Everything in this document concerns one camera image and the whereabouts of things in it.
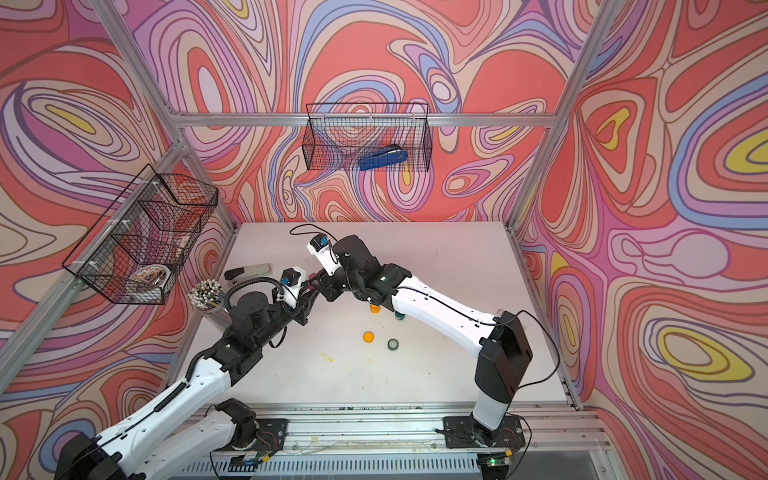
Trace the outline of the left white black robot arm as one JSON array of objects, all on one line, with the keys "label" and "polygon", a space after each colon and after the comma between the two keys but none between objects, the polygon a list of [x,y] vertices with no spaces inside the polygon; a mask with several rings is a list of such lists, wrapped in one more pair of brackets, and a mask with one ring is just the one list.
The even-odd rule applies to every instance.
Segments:
[{"label": "left white black robot arm", "polygon": [[248,450],[261,435],[253,410],[230,398],[189,428],[183,423],[204,404],[242,380],[263,350],[291,323],[303,325],[318,293],[269,279],[273,294],[238,286],[221,297],[231,323],[211,347],[198,352],[184,376],[117,424],[88,437],[77,434],[61,449],[58,479],[169,479],[204,454],[223,447]]}]

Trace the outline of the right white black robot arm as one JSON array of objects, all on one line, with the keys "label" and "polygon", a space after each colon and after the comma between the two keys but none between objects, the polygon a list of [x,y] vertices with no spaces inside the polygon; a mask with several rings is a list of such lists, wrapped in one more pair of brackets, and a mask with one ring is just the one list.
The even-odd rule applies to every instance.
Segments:
[{"label": "right white black robot arm", "polygon": [[517,315],[503,310],[494,316],[463,305],[404,267],[380,263],[356,235],[332,242],[319,233],[307,250],[322,266],[313,282],[327,301],[349,292],[372,306],[421,321],[469,352],[476,359],[479,389],[472,426],[483,433],[499,429],[533,360]]}]

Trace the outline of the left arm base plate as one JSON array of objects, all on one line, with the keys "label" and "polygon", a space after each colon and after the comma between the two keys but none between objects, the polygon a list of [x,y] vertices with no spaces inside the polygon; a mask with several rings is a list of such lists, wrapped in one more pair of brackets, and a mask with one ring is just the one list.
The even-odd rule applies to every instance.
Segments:
[{"label": "left arm base plate", "polygon": [[285,418],[237,421],[233,437],[223,449],[274,454],[284,447],[288,424]]}]

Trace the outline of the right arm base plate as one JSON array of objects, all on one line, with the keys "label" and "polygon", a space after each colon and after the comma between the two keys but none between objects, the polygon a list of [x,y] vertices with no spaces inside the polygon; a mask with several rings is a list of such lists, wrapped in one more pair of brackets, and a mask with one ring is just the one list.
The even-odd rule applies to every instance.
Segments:
[{"label": "right arm base plate", "polygon": [[435,432],[443,436],[448,449],[504,448],[515,452],[526,445],[521,420],[517,415],[506,414],[496,429],[489,429],[471,415],[446,416]]}]

